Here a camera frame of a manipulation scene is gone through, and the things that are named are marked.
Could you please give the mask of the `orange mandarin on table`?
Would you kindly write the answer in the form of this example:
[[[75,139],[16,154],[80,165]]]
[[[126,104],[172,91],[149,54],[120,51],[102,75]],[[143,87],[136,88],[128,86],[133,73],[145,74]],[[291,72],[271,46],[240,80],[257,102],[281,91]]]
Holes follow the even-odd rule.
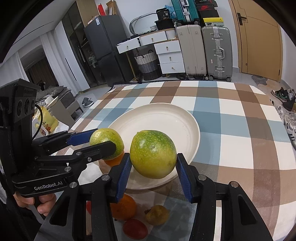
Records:
[[[129,220],[137,214],[137,203],[127,194],[124,194],[118,203],[111,203],[110,207],[112,217],[119,221]]]

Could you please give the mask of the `white drawer desk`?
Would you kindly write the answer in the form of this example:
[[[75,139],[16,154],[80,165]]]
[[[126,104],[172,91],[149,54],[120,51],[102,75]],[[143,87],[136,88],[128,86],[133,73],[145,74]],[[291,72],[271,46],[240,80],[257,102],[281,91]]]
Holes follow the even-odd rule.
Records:
[[[181,46],[174,28],[155,31],[117,44],[124,53],[142,46],[154,45],[163,74],[185,73]]]

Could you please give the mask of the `small red tomato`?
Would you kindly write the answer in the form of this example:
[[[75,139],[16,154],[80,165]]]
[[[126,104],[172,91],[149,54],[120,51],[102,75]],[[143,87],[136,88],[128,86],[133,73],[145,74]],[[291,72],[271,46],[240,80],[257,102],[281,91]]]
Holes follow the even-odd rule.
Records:
[[[148,229],[146,225],[137,219],[127,220],[123,224],[122,229],[127,237],[134,240],[142,240],[148,234]]]

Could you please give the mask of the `small brown-yellow pear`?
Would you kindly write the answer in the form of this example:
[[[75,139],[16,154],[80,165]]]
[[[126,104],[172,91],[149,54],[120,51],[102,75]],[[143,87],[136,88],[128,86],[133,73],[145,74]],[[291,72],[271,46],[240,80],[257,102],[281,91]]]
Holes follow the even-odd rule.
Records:
[[[145,212],[145,221],[150,225],[157,226],[164,224],[170,216],[170,212],[162,205],[155,205]]]

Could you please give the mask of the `large red tomato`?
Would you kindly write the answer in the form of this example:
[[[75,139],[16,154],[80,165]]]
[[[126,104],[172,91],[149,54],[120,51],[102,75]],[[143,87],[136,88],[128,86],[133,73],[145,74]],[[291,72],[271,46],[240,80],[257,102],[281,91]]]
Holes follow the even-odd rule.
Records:
[[[91,214],[91,210],[92,210],[91,201],[86,202],[86,210],[89,214]]]

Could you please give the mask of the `large yellow-green guava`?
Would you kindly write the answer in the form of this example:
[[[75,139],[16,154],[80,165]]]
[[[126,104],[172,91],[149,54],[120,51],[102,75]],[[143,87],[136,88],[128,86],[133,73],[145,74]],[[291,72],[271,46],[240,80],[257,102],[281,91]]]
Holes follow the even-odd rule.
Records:
[[[161,179],[170,174],[177,162],[177,150],[171,138],[156,130],[137,132],[130,146],[130,160],[142,176]]]

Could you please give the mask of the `yellow snack bag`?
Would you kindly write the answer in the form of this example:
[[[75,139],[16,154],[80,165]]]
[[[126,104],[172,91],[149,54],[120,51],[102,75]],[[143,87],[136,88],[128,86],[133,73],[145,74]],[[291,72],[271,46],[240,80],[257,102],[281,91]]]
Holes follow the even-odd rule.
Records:
[[[58,120],[55,118],[55,116],[52,116],[45,107],[40,106],[40,109],[41,110],[38,109],[36,111],[33,117],[33,120],[37,120],[35,123],[35,128],[39,128],[39,124],[42,124],[40,133],[42,135],[52,134],[58,126]]]

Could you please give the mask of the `silver grey suitcase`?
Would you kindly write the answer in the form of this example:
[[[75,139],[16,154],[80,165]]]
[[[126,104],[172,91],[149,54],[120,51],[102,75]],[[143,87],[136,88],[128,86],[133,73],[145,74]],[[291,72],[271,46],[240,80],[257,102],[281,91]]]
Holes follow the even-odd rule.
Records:
[[[233,55],[230,31],[224,26],[202,28],[207,74],[210,80],[231,82]]]

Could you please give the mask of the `wooden door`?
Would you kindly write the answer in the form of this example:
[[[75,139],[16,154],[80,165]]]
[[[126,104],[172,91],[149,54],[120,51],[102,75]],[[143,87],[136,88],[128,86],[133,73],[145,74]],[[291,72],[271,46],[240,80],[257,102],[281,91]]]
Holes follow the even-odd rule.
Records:
[[[242,73],[280,81],[282,37],[275,19],[255,1],[229,1]]]

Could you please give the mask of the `woven laundry basket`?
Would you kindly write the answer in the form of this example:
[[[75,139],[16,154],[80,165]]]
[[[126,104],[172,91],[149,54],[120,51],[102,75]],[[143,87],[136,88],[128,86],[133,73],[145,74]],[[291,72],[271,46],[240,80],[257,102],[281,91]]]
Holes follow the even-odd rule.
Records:
[[[136,53],[134,58],[144,81],[155,80],[161,77],[158,57],[154,51],[149,50],[145,55]]]

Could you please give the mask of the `black refrigerator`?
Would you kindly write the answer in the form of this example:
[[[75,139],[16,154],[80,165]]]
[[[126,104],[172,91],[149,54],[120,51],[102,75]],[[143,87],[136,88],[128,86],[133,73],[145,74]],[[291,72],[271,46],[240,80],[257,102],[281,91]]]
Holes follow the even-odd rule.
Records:
[[[100,76],[108,86],[130,82],[134,76],[126,54],[120,54],[117,44],[127,39],[118,15],[97,16],[84,32],[97,61]]]

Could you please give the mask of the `teal suitcase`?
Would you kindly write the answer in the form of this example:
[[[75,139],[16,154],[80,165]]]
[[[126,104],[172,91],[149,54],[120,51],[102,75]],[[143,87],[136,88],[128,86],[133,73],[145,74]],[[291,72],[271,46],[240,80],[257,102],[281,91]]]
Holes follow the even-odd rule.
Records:
[[[199,24],[200,18],[194,0],[171,0],[177,20],[181,23]]]

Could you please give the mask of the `large white plate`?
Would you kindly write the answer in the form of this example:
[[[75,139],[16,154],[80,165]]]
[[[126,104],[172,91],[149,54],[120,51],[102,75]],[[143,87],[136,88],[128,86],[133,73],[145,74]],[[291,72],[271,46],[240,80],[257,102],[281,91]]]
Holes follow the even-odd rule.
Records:
[[[178,153],[191,163],[200,145],[200,128],[191,113],[169,103],[152,103],[118,117],[109,128],[132,155],[129,190],[153,189],[175,179]]]

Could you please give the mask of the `checkered tablecloth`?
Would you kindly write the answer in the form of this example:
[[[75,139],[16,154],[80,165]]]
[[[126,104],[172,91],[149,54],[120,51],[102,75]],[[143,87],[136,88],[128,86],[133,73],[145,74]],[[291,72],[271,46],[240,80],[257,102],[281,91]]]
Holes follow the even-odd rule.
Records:
[[[200,131],[193,159],[213,181],[237,181],[274,240],[295,224],[295,155],[271,100],[254,86],[216,81],[166,81],[119,87],[96,99],[72,126],[107,128],[125,112],[165,102],[190,112]]]

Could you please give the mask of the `orange mandarin in plate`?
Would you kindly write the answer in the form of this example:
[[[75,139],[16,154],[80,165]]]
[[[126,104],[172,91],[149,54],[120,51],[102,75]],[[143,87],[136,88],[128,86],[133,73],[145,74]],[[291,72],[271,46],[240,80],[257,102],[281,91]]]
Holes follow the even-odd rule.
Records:
[[[104,160],[104,162],[110,167],[117,166],[121,163],[121,160],[123,159],[124,154],[125,152],[123,151],[118,157],[110,160]]]

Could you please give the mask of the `beige suitcase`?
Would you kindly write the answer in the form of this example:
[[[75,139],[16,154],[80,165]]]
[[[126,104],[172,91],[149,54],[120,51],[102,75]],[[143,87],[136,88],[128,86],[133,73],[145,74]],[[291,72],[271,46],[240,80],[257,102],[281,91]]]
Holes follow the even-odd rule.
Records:
[[[176,28],[187,75],[207,75],[204,42],[199,25],[185,25]]]

